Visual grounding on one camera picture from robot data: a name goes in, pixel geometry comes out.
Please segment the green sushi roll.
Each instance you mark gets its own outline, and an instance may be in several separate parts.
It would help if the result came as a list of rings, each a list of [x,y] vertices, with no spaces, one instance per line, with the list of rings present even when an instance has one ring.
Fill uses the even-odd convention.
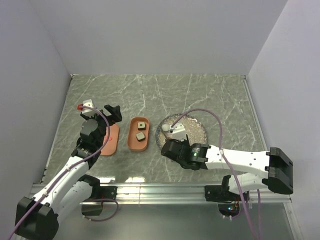
[[[139,121],[137,123],[137,129],[139,131],[145,130],[146,129],[146,123],[144,121]]]

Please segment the cucumber sushi roll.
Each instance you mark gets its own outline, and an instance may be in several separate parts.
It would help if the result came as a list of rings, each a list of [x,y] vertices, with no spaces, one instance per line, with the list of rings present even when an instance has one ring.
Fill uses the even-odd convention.
[[[141,142],[141,141],[144,141],[146,139],[146,136],[143,132],[138,132],[136,135],[135,135],[136,139],[138,142]]]

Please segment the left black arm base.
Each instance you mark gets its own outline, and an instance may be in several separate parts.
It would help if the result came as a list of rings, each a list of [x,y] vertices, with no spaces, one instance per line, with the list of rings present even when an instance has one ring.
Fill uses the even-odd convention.
[[[84,200],[84,206],[81,207],[81,213],[84,219],[92,222],[105,222],[112,219],[119,210],[119,203],[116,200],[118,187],[101,186],[100,180],[90,175],[83,175],[80,182],[84,182],[91,187],[89,197]],[[99,216],[103,209],[104,203],[115,203],[115,211],[107,218],[93,219],[91,216]]]

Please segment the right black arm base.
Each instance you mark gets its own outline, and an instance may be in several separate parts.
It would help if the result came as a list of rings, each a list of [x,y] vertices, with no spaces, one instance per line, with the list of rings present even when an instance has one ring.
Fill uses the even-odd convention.
[[[216,202],[230,204],[232,202],[241,201],[239,194],[229,191],[229,181],[231,175],[226,175],[222,179],[221,185],[205,185],[204,198],[207,202]]]

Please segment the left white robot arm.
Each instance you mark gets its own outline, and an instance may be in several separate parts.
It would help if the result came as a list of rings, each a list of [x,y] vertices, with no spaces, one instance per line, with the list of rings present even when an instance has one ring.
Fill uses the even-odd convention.
[[[104,188],[100,180],[87,175],[110,138],[110,127],[122,121],[120,106],[105,105],[110,114],[97,110],[90,101],[78,107],[84,118],[80,137],[67,163],[33,197],[17,204],[13,235],[28,240],[52,240],[65,218],[81,203],[116,203],[116,187]]]

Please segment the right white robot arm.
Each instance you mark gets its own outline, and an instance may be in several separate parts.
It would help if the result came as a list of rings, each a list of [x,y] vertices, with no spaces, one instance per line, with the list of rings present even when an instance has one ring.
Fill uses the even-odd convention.
[[[189,170],[224,169],[241,172],[222,184],[220,194],[226,200],[251,190],[267,188],[271,192],[291,195],[294,192],[293,161],[278,147],[268,151],[219,149],[203,143],[189,144],[188,140],[170,139],[161,155]]]

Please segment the pink lunch box lid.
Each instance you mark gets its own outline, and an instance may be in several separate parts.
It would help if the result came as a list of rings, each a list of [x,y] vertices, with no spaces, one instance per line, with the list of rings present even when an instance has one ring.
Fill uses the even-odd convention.
[[[110,134],[106,145],[101,150],[101,156],[112,156],[117,151],[120,128],[117,124],[110,126]]]

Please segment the pink lunch box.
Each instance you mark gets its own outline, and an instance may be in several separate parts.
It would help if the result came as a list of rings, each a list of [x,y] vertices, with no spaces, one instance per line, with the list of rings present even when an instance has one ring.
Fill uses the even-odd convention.
[[[138,122],[145,122],[146,129],[138,130]],[[149,130],[150,122],[146,117],[138,116],[131,119],[127,136],[127,146],[131,151],[143,152],[144,150],[146,150],[149,140]],[[145,140],[137,141],[136,134],[139,132],[143,132],[145,134]]]

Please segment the speckled round plate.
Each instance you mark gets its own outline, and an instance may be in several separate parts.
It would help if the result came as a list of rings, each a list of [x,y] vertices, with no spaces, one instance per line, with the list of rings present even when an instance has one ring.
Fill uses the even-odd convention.
[[[172,127],[172,124],[180,117],[180,113],[178,114],[172,114],[167,116],[165,119],[163,119],[160,124],[158,125],[156,132],[155,132],[155,140],[156,144],[160,149],[164,146],[165,142],[169,139],[169,131],[164,132],[162,130],[163,124],[168,124],[170,127]],[[206,129],[204,125],[195,117],[192,117],[190,115],[185,115],[182,117],[177,123],[182,123],[185,131],[186,131],[186,137],[188,137],[189,144],[207,144],[208,143],[208,136]]]

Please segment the aluminium front rail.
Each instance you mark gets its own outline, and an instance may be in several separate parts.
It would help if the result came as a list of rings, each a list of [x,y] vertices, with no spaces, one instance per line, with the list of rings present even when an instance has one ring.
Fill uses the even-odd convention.
[[[101,184],[102,187],[116,186],[116,200],[119,204],[130,205],[173,205],[173,204],[214,204],[205,200],[205,185],[202,182],[174,183],[111,183]],[[33,184],[29,197],[42,190],[45,184]],[[256,190],[250,191],[249,202],[258,203]],[[262,204],[291,203],[290,195],[282,195],[260,190]]]

